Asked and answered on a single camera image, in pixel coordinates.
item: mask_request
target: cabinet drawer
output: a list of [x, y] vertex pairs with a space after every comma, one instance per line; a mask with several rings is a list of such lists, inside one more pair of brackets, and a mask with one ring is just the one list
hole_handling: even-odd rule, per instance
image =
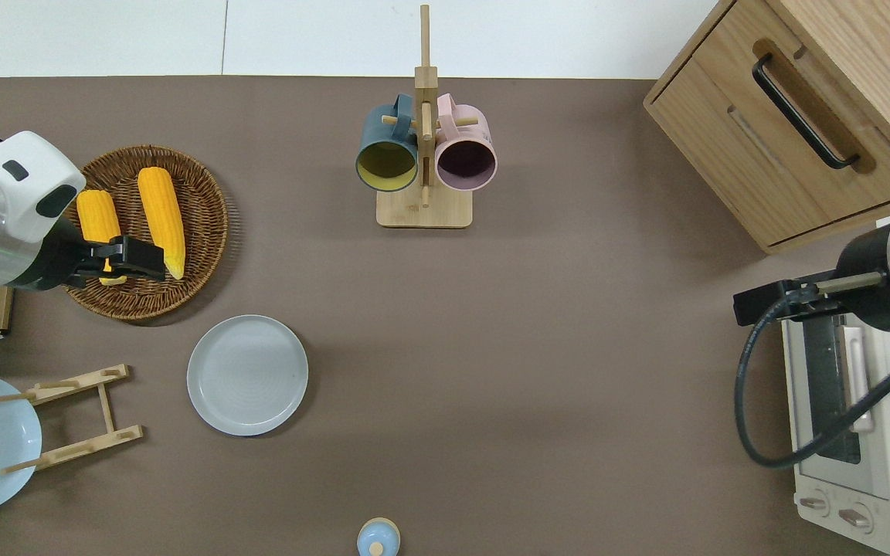
[[[833, 78], [837, 68], [763, 0], [737, 0], [720, 16], [647, 109], [755, 240], [777, 249], [869, 221], [890, 205], [890, 141], [861, 99], [848, 96], [852, 88]], [[777, 96], [801, 116], [810, 140], [774, 104]], [[831, 168], [812, 144], [825, 145], [823, 158], [856, 162]]]
[[757, 147], [759, 138], [694, 59], [654, 101], [654, 116], [761, 246], [825, 222], [815, 199]]

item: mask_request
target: oven window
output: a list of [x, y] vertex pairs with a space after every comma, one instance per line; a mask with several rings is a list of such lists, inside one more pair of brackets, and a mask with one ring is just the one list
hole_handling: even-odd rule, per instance
[[[840, 325], [840, 317], [805, 320], [802, 323], [813, 436], [847, 411], [844, 393], [844, 380], [847, 377], [844, 376], [844, 363], [841, 361], [843, 348], [837, 340], [837, 327]], [[861, 440], [858, 434], [848, 430], [817, 453], [844, 463], [858, 464], [861, 463]]]

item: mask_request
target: dark green mug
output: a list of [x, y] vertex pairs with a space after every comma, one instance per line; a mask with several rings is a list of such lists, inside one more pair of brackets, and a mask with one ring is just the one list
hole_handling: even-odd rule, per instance
[[[410, 95], [400, 94], [395, 103], [370, 110], [363, 124], [356, 173], [377, 191], [402, 190], [417, 177], [417, 136], [410, 126], [413, 104]], [[396, 123], [384, 124], [384, 116], [396, 117]]]

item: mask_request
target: mug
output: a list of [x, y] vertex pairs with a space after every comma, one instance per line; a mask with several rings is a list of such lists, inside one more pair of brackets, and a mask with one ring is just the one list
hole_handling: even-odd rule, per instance
[[[396, 96], [396, 102], [370, 110], [363, 124], [363, 140], [356, 156], [356, 173], [377, 191], [399, 191], [417, 177], [417, 136], [411, 129], [413, 98]], [[396, 117], [384, 124], [382, 117]]]
[[[456, 120], [476, 117], [479, 123], [457, 126]], [[476, 107], [456, 105], [452, 95], [438, 97], [438, 123], [435, 136], [435, 174], [442, 183], [459, 191], [474, 191], [497, 175], [497, 152], [490, 136], [487, 118]]]

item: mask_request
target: mug handle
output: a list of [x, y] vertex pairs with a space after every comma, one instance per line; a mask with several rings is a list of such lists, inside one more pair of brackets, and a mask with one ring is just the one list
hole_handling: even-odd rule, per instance
[[441, 124], [445, 141], [459, 137], [459, 127], [455, 124], [455, 99], [452, 93], [445, 93], [438, 97], [438, 123]]
[[396, 95], [393, 112], [396, 112], [396, 124], [393, 124], [392, 136], [397, 141], [406, 141], [410, 123], [414, 120], [414, 99], [403, 93]]

